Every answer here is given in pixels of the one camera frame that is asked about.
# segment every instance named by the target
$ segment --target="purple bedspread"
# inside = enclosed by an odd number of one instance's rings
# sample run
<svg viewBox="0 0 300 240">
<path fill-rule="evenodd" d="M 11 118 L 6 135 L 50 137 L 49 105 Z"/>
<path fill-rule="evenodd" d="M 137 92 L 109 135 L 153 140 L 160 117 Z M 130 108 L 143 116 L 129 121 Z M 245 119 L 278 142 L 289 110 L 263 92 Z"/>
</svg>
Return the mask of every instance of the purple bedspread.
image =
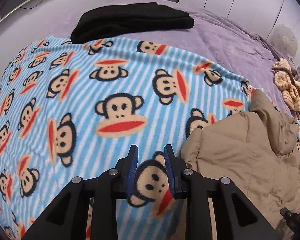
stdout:
<svg viewBox="0 0 300 240">
<path fill-rule="evenodd" d="M 187 30 L 129 33 L 121 35 L 122 37 L 162 43 L 204 56 L 227 70 L 244 76 L 253 87 L 264 88 L 280 111 L 291 113 L 273 81 L 274 72 L 271 67 L 277 60 L 242 27 L 209 11 L 165 0 L 119 0 L 111 4 L 152 1 L 189 12 L 194 19 L 194 27 Z"/>
</svg>

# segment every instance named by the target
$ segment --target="blue and white striped blanket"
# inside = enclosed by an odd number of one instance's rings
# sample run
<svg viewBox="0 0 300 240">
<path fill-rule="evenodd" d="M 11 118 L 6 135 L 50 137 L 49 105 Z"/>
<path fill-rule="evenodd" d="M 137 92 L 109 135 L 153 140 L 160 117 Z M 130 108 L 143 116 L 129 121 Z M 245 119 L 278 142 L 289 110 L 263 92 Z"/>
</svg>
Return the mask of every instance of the blue and white striped blanket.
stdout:
<svg viewBox="0 0 300 240">
<path fill-rule="evenodd" d="M 0 225 L 20 239 L 68 181 L 99 176 L 136 144 L 134 193 L 117 201 L 119 239 L 168 238 L 180 205 L 161 151 L 171 144 L 178 154 L 194 127 L 247 111 L 251 90 L 242 76 L 162 44 L 32 43 L 0 79 Z"/>
</svg>

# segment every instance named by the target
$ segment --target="metal screw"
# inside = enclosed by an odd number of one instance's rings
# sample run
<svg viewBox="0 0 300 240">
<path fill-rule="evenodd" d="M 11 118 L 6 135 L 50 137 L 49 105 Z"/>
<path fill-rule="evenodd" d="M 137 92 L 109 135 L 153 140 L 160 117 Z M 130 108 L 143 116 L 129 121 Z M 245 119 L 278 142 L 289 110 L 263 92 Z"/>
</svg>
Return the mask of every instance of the metal screw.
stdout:
<svg viewBox="0 0 300 240">
<path fill-rule="evenodd" d="M 223 184 L 229 184 L 229 183 L 230 183 L 230 179 L 229 179 L 228 177 L 222 177 L 222 178 L 221 178 L 221 182 L 222 182 Z"/>
<path fill-rule="evenodd" d="M 80 177 L 74 177 L 71 181 L 74 184 L 78 184 L 81 181 L 81 178 Z"/>
<path fill-rule="evenodd" d="M 193 170 L 191 170 L 191 169 L 184 169 L 184 170 L 183 170 L 183 173 L 184 173 L 185 175 L 191 175 L 191 174 L 193 173 Z"/>
<path fill-rule="evenodd" d="M 116 175 L 116 174 L 118 174 L 118 170 L 117 169 L 110 169 L 109 174 L 110 175 Z"/>
</svg>

